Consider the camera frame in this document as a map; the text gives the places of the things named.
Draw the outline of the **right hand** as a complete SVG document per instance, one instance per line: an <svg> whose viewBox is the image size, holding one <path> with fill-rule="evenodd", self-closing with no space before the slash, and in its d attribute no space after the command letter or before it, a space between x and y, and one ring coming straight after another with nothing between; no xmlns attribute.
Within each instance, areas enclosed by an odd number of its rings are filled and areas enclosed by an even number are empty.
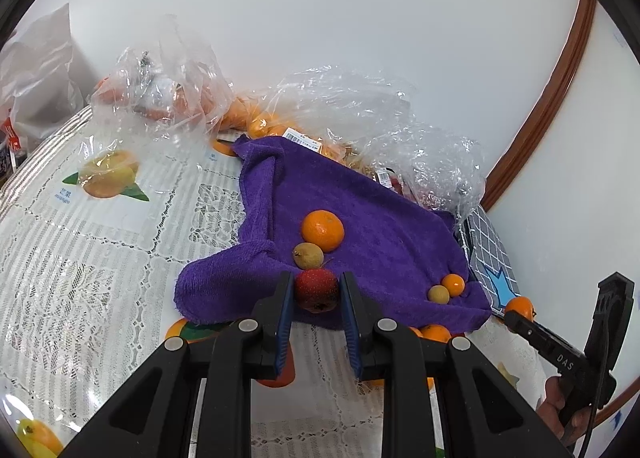
<svg viewBox="0 0 640 458"><path fill-rule="evenodd" d="M544 385L544 392L546 397L536 408L538 416L565 446L573 445L587 432L592 423L591 409L578 410L570 422L562 422L560 412L565 406L565 395L561 389L561 377L548 378Z"/></svg>

